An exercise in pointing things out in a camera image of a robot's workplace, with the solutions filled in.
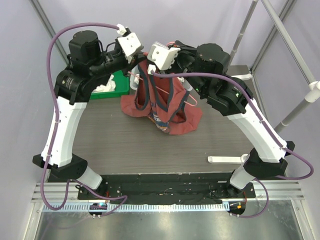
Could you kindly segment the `pink wire hanger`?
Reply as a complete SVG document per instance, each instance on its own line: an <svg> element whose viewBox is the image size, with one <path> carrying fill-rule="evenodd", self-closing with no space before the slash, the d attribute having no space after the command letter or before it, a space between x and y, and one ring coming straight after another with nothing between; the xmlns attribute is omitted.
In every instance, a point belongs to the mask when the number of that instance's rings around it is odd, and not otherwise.
<svg viewBox="0 0 320 240"><path fill-rule="evenodd" d="M170 42L168 42L166 44L166 46L167 47L172 47L174 44L175 44L175 41L170 41ZM138 89L138 85L139 85L140 80L142 81L143 79L140 77L140 74L138 73L138 68L137 67L133 68L133 72L129 71L128 73L130 75L129 76L129 86L133 91L136 91ZM158 90L160 90L161 92L169 95L169 92L165 91L164 89L162 89L160 87L156 87L156 88ZM194 101L194 104L191 104L191 103L185 101L186 105L189 105L189 106L192 106L192 107L197 106L198 101L192 95L189 95L188 97L191 98Z"/></svg>

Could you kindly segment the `green plastic tray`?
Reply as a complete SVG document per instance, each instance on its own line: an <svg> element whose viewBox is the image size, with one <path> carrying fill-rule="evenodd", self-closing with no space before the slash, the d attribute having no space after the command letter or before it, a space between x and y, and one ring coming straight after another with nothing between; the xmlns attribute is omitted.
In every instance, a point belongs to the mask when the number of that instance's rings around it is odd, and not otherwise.
<svg viewBox="0 0 320 240"><path fill-rule="evenodd" d="M113 80L116 83L115 91L112 92L92 92L90 99L97 100L97 99L106 99L106 98L119 98L123 95L128 95L130 92L130 80L128 77L123 75L123 72L117 71L113 73L114 78Z"/></svg>

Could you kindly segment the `red tank top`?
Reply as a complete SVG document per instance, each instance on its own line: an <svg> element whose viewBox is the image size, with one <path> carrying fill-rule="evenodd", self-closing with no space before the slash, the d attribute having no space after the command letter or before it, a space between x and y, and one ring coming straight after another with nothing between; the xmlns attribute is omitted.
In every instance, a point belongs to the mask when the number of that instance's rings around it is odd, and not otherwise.
<svg viewBox="0 0 320 240"><path fill-rule="evenodd" d="M148 74L149 61L137 65L140 78L134 95L123 95L120 100L124 114L134 118L149 118L158 129L170 135L184 135L195 131L203 116L199 107L187 102L190 92L177 77L159 78ZM169 95L158 90L162 88Z"/></svg>

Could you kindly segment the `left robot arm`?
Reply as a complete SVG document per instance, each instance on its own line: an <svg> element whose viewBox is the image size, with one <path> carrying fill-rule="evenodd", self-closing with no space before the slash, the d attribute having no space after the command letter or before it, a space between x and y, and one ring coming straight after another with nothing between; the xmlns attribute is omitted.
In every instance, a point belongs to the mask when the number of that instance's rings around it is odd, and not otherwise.
<svg viewBox="0 0 320 240"><path fill-rule="evenodd" d="M49 133L55 134L55 139L49 136L42 153L32 162L40 168L48 164L58 179L77 180L88 186L89 194L100 200L107 188L88 162L73 154L75 135L92 92L107 84L113 73L127 74L144 60L143 45L131 32L118 37L113 50L103 50L97 33L84 30L75 33L68 46L68 65L56 77L54 86L59 116L52 119Z"/></svg>

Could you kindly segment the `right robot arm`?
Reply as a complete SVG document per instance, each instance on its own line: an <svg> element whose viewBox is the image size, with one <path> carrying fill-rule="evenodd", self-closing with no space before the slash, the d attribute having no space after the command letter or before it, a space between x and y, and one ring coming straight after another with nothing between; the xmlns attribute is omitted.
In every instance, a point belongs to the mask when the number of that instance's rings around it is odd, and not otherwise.
<svg viewBox="0 0 320 240"><path fill-rule="evenodd" d="M197 47L179 40L173 43L180 51L175 58L174 73L210 73L227 76L231 56L215 43L204 43ZM293 150L295 144L279 135L271 137L266 130L270 124L261 113L254 95L247 84L229 76L231 82L212 77L189 76L186 81L201 99L232 121L252 143L253 149L244 162L234 170L226 184L227 196L236 198L243 193L247 184L254 179L284 176L289 155L284 148Z"/></svg>

